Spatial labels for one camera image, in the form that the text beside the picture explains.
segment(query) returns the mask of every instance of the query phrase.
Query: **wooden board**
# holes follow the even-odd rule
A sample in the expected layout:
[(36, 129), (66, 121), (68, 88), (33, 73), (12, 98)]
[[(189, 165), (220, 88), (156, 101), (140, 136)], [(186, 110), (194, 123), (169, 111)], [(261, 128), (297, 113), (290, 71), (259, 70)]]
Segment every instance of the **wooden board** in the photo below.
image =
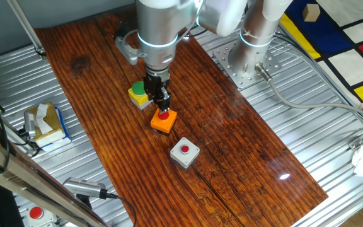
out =
[[(113, 39), (134, 16), (105, 13), (37, 34), (138, 226), (290, 226), (327, 198), (194, 39), (178, 45), (170, 67), (175, 125), (168, 135), (152, 130), (156, 107), (141, 111), (127, 93), (145, 76), (143, 62), (131, 66)], [(201, 149), (186, 172), (170, 160), (183, 136)]]

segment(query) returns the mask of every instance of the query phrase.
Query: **metal clamp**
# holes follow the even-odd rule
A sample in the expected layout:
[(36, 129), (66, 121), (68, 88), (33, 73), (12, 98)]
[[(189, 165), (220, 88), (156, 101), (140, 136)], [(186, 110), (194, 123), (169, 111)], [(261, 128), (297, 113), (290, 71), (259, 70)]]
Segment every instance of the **metal clamp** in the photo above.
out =
[(351, 150), (356, 151), (363, 145), (363, 140), (361, 138), (356, 139), (349, 144)]
[(132, 65), (136, 65), (138, 63), (139, 57), (146, 57), (146, 54), (143, 53), (141, 49), (132, 48), (130, 44), (128, 44), (127, 41), (124, 40), (123, 37), (116, 38), (116, 46)]

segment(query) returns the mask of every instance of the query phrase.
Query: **emergency stop button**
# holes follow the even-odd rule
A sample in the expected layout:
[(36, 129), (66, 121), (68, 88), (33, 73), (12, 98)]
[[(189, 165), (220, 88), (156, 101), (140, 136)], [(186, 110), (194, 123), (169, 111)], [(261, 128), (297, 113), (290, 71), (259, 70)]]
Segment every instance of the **emergency stop button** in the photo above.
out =
[(186, 146), (186, 145), (184, 145), (184, 146), (182, 146), (182, 147), (181, 147), (181, 152), (182, 152), (183, 154), (187, 154), (187, 153), (188, 153), (188, 150), (189, 150), (189, 148), (188, 148), (188, 146)]
[(33, 207), (31, 210), (30, 210), (30, 213), (29, 213), (30, 217), (33, 218), (33, 219), (40, 219), (43, 217), (43, 210), (42, 208), (40, 207)]

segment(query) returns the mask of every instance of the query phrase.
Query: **red button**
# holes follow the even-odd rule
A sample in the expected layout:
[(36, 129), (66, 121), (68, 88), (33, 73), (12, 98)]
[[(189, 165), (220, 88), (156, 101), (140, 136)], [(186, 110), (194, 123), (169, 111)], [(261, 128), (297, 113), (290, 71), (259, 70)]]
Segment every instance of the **red button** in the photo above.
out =
[(181, 147), (181, 151), (182, 151), (183, 153), (187, 153), (187, 152), (188, 152), (188, 146), (182, 146), (182, 147)]
[(29, 215), (33, 219), (39, 219), (39, 218), (41, 218), (43, 216), (43, 210), (40, 207), (33, 207), (30, 210)]
[(169, 112), (166, 111), (165, 113), (162, 113), (162, 114), (158, 113), (158, 117), (161, 120), (167, 120), (169, 118)]

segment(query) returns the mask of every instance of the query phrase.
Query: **metal pole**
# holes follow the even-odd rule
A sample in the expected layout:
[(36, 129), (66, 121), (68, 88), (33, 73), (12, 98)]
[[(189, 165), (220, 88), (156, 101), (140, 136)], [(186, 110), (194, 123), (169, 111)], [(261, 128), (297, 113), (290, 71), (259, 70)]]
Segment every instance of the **metal pole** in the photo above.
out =
[(22, 24), (22, 27), (25, 29), (26, 33), (28, 34), (30, 40), (32, 41), (33, 45), (35, 46), (35, 50), (39, 54), (45, 54), (45, 50), (41, 41), (38, 39), (32, 25), (30, 24), (28, 18), (23, 12), (22, 8), (20, 7), (17, 0), (7, 0), (9, 5), (11, 6), (13, 12), (15, 13), (16, 17), (18, 18), (19, 22)]
[[(0, 146), (0, 166), (6, 158)], [(73, 196), (20, 150), (9, 156), (7, 170), (0, 173), (0, 185), (48, 209), (77, 226), (107, 226), (96, 213)]]

